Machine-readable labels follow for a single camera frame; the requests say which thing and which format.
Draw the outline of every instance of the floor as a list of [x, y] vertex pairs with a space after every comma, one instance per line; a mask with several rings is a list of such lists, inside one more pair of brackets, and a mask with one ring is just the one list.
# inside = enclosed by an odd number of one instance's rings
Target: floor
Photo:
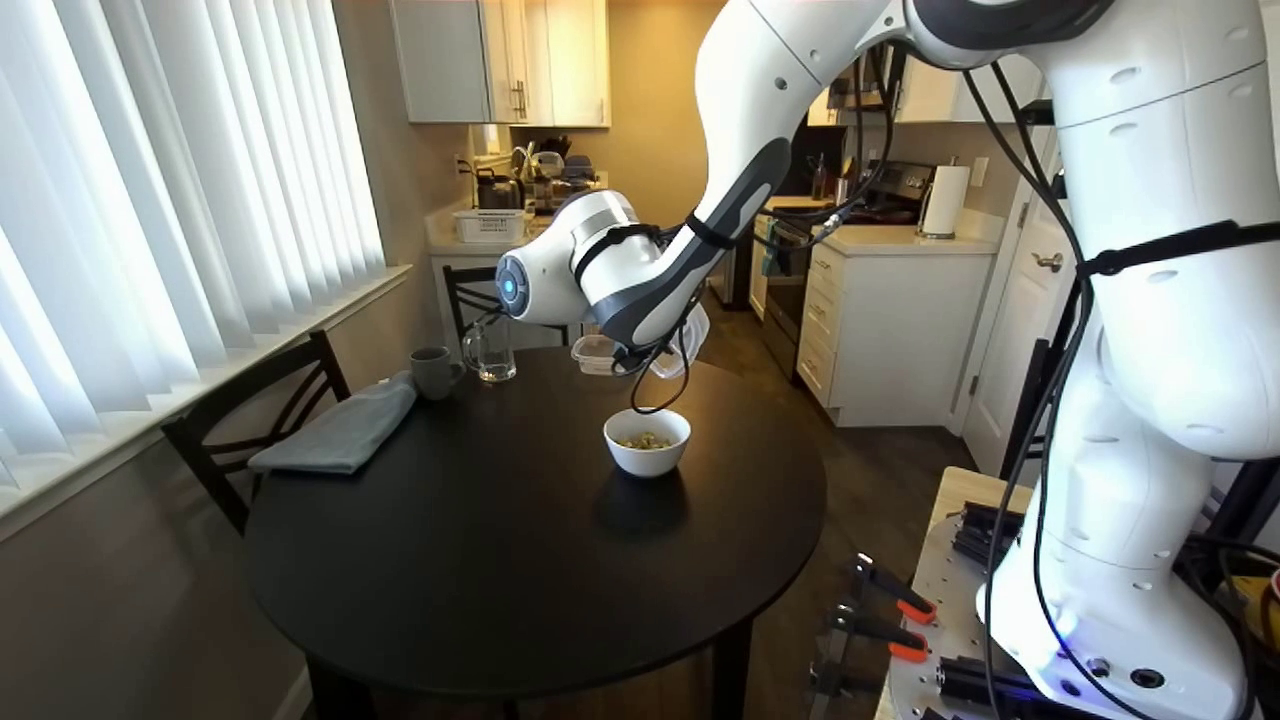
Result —
[[[875, 428], [875, 431], [838, 431], [800, 381], [790, 381], [762, 338], [754, 312], [726, 312], [707, 298], [712, 338], [702, 352], [704, 363], [735, 367], [762, 385], [762, 390], [796, 408], [807, 424], [829, 468], [829, 523], [800, 571], [800, 581], [756, 619], [754, 637], [754, 680], [747, 680], [747, 720], [796, 720], [831, 717], [862, 720], [875, 706], [875, 682], [886, 672], [886, 648], [858, 639], [854, 690], [829, 712], [816, 712], [807, 690], [807, 662], [816, 660], [816, 639], [829, 633], [831, 610], [848, 600], [848, 564], [858, 551], [874, 551], [879, 567], [910, 574], [921, 551], [926, 518], [941, 468], [966, 462], [973, 456], [943, 428]], [[712, 655], [692, 655], [660, 672], [577, 690], [554, 699], [521, 703], [521, 720], [697, 720], [707, 717]], [[483, 703], [429, 703], [429, 699], [388, 699], [395, 720], [498, 720], [500, 706]]]

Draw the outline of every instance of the round table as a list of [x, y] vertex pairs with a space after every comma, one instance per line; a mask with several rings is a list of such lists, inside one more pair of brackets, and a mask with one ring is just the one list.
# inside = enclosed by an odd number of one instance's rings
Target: round table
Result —
[[511, 385], [417, 405], [360, 475], [264, 481], [248, 583], [312, 682], [325, 672], [322, 717], [348, 717], [365, 682], [521, 699], [704, 645], [718, 717], [741, 717], [754, 615], [823, 523], [822, 456], [744, 375], [697, 363], [682, 470], [620, 475], [601, 424], [630, 385], [521, 352]]

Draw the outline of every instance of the black chair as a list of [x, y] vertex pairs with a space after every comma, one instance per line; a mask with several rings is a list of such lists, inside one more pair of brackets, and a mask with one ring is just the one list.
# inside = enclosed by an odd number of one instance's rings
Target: black chair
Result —
[[322, 401], [352, 395], [325, 330], [272, 352], [163, 424], [213, 503], [235, 531], [248, 523], [256, 475], [248, 456], [304, 428]]
[[472, 325], [500, 315], [492, 279], [498, 279], [492, 263], [483, 263], [483, 269], [443, 263], [443, 293], [449, 293], [449, 315], [452, 315], [457, 342], [465, 342]]

